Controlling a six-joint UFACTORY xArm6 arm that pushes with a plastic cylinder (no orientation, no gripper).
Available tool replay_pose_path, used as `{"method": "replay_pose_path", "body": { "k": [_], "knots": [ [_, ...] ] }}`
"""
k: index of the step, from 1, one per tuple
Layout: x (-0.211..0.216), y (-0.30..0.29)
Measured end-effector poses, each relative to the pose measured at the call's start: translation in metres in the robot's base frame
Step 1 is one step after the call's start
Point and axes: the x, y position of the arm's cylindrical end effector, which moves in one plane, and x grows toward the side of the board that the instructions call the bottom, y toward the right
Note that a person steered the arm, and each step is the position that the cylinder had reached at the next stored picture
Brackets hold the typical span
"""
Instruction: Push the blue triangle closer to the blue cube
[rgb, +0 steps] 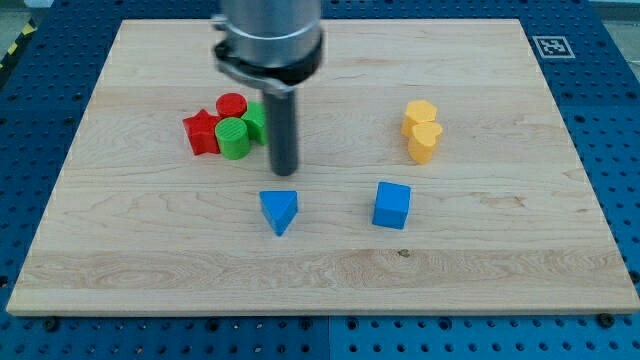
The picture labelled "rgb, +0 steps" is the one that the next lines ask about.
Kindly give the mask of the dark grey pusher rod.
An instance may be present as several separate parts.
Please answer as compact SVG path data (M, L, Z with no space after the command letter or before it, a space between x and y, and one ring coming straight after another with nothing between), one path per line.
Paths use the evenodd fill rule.
M298 168L296 89L278 95L263 93L271 170L292 175Z

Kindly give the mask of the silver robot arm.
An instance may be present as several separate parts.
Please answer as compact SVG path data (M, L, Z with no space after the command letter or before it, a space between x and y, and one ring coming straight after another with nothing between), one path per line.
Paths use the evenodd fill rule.
M323 58L319 0L220 0L212 48L218 70L262 93L270 166L279 176L299 164L296 87Z

